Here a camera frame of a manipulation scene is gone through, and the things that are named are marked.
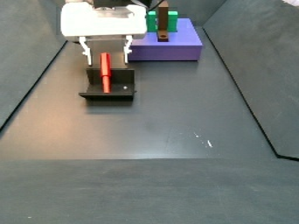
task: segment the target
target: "dark gray surface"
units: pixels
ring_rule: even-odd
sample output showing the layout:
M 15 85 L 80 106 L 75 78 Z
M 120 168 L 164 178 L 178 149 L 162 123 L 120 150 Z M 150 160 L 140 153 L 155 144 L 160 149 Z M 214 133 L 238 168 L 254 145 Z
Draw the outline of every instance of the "dark gray surface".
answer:
M 52 0 L 60 7 L 64 5 L 64 0 Z M 219 7 L 227 0 L 190 0 L 188 3 L 183 0 L 168 0 L 171 10 L 179 11 L 180 18 L 190 18 L 198 25 L 204 25 L 208 18 L 212 16 Z
M 229 0 L 204 29 L 277 153 L 299 158 L 299 10 Z
M 62 49 L 56 4 L 0 0 L 0 128 Z
M 226 159 L 0 163 L 6 224 L 295 224 L 299 164 Z
M 198 30 L 199 62 L 130 64 L 131 106 L 88 104 L 79 97 L 88 87 L 87 61 L 80 46 L 68 43 L 2 133 L 0 159 L 271 159 L 227 69 Z M 112 67 L 122 64 L 122 54 L 114 55 Z

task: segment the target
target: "gray wall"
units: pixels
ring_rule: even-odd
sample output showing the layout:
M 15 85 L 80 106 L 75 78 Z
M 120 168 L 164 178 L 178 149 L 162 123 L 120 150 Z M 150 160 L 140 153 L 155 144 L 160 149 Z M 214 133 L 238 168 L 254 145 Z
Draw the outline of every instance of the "gray wall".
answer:
M 0 0 L 0 128 L 64 44 L 50 0 Z
M 277 153 L 299 158 L 299 10 L 229 0 L 204 29 Z
M 64 0 L 52 0 L 59 6 L 64 5 Z M 178 10 L 183 18 L 190 18 L 198 26 L 203 26 L 215 11 L 227 0 L 168 0 L 172 9 Z

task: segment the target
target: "gray floor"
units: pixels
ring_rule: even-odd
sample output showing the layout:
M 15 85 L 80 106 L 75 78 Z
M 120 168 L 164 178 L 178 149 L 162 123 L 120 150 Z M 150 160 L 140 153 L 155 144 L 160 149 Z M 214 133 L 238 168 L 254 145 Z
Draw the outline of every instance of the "gray floor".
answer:
M 2 133 L 0 159 L 274 158 L 199 32 L 199 62 L 130 65 L 138 91 L 131 106 L 103 106 L 79 97 L 88 86 L 86 58 L 80 46 L 68 43 Z
M 67 45 L 2 132 L 0 223 L 297 224 L 299 164 L 275 158 L 200 38 L 199 63 L 132 65 L 123 107 L 78 96 L 84 58 Z

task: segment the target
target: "black holder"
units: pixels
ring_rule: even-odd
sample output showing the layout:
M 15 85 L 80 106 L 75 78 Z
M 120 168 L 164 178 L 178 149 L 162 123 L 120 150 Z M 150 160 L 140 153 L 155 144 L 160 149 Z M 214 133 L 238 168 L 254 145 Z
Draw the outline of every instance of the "black holder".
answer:
M 87 68 L 88 90 L 79 93 L 87 100 L 94 101 L 132 101 L 135 98 L 135 70 L 111 69 L 111 93 L 103 92 L 103 80 L 99 77 L 99 68 Z

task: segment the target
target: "black object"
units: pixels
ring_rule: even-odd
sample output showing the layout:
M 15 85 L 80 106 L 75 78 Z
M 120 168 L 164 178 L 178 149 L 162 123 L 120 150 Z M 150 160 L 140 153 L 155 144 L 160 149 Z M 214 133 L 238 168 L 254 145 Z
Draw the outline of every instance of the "black object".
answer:
M 152 0 L 139 0 L 140 3 L 143 3 L 148 8 L 151 6 Z M 99 7 L 116 7 L 116 6 L 128 6 L 130 4 L 134 4 L 131 0 L 94 0 L 95 8 Z
M 88 90 L 79 93 L 82 97 L 94 101 L 134 100 L 135 98 L 135 70 L 111 69 L 111 93 L 103 92 L 103 80 L 99 77 L 99 68 L 87 68 Z

